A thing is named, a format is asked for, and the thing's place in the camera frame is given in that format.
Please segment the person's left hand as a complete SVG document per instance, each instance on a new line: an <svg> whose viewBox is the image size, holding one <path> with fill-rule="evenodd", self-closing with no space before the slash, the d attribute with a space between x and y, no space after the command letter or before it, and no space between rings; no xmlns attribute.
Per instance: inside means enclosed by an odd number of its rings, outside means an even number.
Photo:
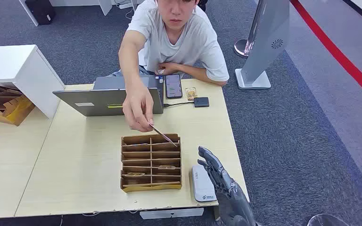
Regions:
<svg viewBox="0 0 362 226"><path fill-rule="evenodd" d="M175 74L179 71L179 66L179 64L173 62L160 63L158 64L155 73L159 75Z"/></svg>

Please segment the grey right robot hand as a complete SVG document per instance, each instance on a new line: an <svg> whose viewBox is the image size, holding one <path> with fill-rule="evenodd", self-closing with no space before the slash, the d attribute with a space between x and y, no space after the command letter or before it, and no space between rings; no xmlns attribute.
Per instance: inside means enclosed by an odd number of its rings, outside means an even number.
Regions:
<svg viewBox="0 0 362 226"><path fill-rule="evenodd" d="M256 226L252 208L240 185L228 174L220 160L207 148L198 147L198 160L202 165L215 190L219 203L219 215L226 226Z"/></svg>

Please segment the person's right hand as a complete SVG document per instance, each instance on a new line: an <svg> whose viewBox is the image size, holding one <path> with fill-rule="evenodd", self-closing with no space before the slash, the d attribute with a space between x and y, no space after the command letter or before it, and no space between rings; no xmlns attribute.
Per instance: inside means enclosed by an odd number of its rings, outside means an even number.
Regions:
<svg viewBox="0 0 362 226"><path fill-rule="evenodd" d="M153 130L153 105L153 98L144 85L127 87L123 113L130 129L140 132Z"/></svg>

